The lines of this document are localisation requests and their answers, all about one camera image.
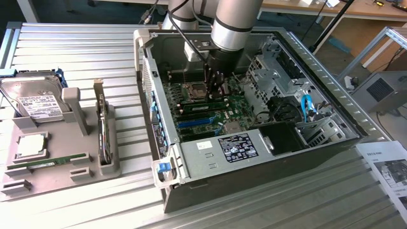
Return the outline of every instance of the label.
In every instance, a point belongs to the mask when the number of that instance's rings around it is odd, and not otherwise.
[[[196,146],[197,146],[199,150],[208,149],[208,148],[212,148],[212,143],[211,143],[211,141],[199,142],[199,143],[196,143]]]
[[[229,163],[259,156],[248,134],[224,137],[217,140]]]
[[[53,95],[20,97],[17,99],[31,118],[37,119],[63,116],[61,108],[57,105]]]
[[[193,111],[200,111],[200,110],[205,110],[205,109],[209,109],[209,107],[208,106],[201,106],[201,107],[192,108]]]

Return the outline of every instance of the blue cable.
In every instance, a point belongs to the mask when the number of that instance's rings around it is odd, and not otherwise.
[[[316,109],[312,106],[311,95],[308,95],[308,94],[303,95],[303,97],[300,99],[300,108],[301,108],[303,114],[304,114],[304,122],[307,122],[308,111],[313,111],[316,113]]]

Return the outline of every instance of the gray device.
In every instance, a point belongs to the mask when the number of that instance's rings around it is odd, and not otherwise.
[[[367,112],[386,112],[407,102],[407,71],[372,73],[352,92]]]
[[[180,35],[139,34],[137,85],[165,213],[315,168],[367,136],[321,83],[320,67],[305,63],[315,57],[284,30],[249,34],[224,96],[212,102],[200,97],[203,64],[188,62]],[[199,41],[209,35],[187,33]],[[316,111],[307,118],[304,96]]]
[[[0,77],[0,91],[19,117],[36,123],[63,120],[69,106],[63,102],[64,79],[55,71],[20,72]]]

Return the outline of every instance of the blue latch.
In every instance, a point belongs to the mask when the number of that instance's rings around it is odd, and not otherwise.
[[[159,167],[157,167],[157,172],[159,173],[163,173],[163,172],[168,172],[168,171],[171,171],[171,163],[169,162],[167,162],[167,163],[160,163],[159,164]]]

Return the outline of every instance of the hard drive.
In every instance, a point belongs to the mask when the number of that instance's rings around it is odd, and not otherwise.
[[[67,87],[65,80],[55,71],[0,76],[0,91],[17,116],[29,116],[37,123],[63,120],[63,112],[69,112],[61,99],[63,87]]]

